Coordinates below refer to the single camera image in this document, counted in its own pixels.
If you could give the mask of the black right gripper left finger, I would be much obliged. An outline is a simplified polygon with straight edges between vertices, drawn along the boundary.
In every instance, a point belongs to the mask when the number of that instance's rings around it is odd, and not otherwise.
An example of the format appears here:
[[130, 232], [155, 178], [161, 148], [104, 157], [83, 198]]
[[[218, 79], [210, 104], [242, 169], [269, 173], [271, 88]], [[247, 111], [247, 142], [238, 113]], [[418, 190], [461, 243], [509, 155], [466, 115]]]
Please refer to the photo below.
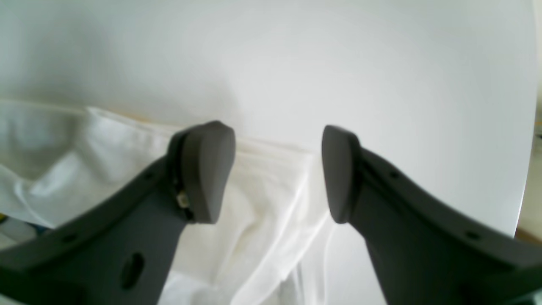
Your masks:
[[155, 305], [188, 224], [215, 224], [235, 159], [215, 120], [175, 133], [168, 152], [97, 207], [1, 251], [1, 295], [26, 305]]

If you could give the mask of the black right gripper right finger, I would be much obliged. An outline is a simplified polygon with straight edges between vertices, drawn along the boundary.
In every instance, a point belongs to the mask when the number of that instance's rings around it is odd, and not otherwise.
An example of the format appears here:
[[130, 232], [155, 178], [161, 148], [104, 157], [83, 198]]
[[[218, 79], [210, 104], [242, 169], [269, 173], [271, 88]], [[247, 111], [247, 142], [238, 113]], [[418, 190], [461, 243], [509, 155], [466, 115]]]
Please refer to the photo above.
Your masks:
[[329, 210], [364, 239], [388, 305], [534, 305], [541, 247], [448, 207], [349, 130], [327, 125]]

